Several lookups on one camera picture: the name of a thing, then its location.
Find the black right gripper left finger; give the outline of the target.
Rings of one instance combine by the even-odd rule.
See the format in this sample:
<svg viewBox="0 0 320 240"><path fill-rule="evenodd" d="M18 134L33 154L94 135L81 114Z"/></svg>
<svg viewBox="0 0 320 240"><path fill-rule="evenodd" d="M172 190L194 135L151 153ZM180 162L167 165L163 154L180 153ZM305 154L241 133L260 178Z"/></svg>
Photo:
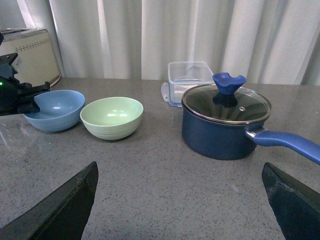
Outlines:
<svg viewBox="0 0 320 240"><path fill-rule="evenodd" d="M95 161L33 208L1 228L2 240L80 240L95 201Z"/></svg>

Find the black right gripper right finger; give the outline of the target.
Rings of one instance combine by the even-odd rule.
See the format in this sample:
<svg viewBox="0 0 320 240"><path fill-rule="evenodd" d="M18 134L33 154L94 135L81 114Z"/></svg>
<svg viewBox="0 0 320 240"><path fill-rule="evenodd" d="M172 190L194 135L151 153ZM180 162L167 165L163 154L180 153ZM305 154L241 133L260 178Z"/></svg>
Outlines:
<svg viewBox="0 0 320 240"><path fill-rule="evenodd" d="M270 162L261 178L269 205L287 240L320 238L320 194Z"/></svg>

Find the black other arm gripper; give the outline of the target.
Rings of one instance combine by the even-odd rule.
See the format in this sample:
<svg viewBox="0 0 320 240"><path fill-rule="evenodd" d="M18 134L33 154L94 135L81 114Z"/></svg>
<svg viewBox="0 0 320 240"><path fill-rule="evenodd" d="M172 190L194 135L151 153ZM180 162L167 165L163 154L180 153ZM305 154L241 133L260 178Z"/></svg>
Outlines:
<svg viewBox="0 0 320 240"><path fill-rule="evenodd" d="M46 81L43 85L32 86L31 83L20 83L15 79L17 70L12 64L18 59L17 53L0 56L0 115L17 115L37 113L40 107L35 96L51 90Z"/></svg>

